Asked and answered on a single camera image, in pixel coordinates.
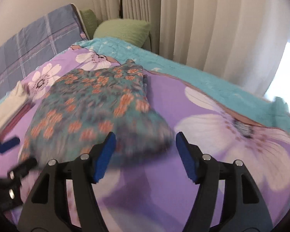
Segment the teal floral shirt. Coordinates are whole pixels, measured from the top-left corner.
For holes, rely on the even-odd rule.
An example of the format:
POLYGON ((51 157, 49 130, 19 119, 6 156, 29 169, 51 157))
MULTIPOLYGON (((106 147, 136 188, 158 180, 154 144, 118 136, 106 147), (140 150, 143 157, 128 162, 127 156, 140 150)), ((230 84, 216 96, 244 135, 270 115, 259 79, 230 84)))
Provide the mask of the teal floral shirt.
POLYGON ((50 159, 67 162, 112 132, 114 164, 165 152, 174 132, 147 99, 143 67, 128 60, 109 68, 73 69, 59 78, 39 104, 19 152, 40 168, 50 159))

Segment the beige folded garment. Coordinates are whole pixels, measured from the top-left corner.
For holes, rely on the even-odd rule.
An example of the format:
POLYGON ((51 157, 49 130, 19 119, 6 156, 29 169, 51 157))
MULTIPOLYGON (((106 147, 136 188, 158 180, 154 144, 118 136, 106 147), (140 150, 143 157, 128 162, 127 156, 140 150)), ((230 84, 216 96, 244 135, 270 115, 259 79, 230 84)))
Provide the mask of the beige folded garment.
POLYGON ((30 104, 31 98, 28 84, 18 81, 8 97, 0 104, 0 135, 17 114, 25 107, 30 106, 30 104))

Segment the pink folded garment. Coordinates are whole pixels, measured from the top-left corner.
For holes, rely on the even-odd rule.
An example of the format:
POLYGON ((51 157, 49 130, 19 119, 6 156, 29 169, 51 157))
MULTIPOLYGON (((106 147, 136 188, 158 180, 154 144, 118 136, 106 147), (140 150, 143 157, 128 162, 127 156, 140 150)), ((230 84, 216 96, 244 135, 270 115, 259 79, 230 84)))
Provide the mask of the pink folded garment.
POLYGON ((10 133, 20 119, 34 106, 34 103, 26 103, 17 114, 11 118, 7 125, 0 131, 0 141, 3 141, 5 136, 10 133))

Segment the teal blanket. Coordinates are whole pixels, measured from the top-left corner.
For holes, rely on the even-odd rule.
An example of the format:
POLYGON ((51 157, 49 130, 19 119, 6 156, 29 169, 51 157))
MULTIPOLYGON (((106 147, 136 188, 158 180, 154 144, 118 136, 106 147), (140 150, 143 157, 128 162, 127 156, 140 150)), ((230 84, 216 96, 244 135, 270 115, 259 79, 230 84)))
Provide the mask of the teal blanket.
POLYGON ((153 52, 112 37, 83 40, 78 45, 120 63, 132 59, 148 71, 155 71, 190 83, 219 103, 267 127, 277 127, 290 134, 290 114, 281 98, 268 102, 209 73, 165 59, 153 52))

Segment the green pillow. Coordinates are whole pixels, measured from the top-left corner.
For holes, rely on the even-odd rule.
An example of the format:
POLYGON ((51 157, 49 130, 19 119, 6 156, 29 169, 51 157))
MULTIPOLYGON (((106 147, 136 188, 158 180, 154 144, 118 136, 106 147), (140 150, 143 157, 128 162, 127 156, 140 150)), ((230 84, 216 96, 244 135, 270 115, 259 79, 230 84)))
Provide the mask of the green pillow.
POLYGON ((149 37, 150 29, 150 23, 144 20, 110 19, 97 27, 93 38, 113 37, 140 48, 149 37))

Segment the beige curtain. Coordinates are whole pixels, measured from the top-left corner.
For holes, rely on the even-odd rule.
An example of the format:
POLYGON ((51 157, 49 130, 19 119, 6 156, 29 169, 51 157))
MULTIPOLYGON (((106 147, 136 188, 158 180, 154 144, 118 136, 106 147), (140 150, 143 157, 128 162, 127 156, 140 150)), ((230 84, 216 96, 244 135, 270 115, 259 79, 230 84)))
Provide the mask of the beige curtain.
POLYGON ((120 0, 121 18, 95 37, 120 38, 120 26, 150 25, 151 50, 263 96, 290 40, 290 0, 120 0))

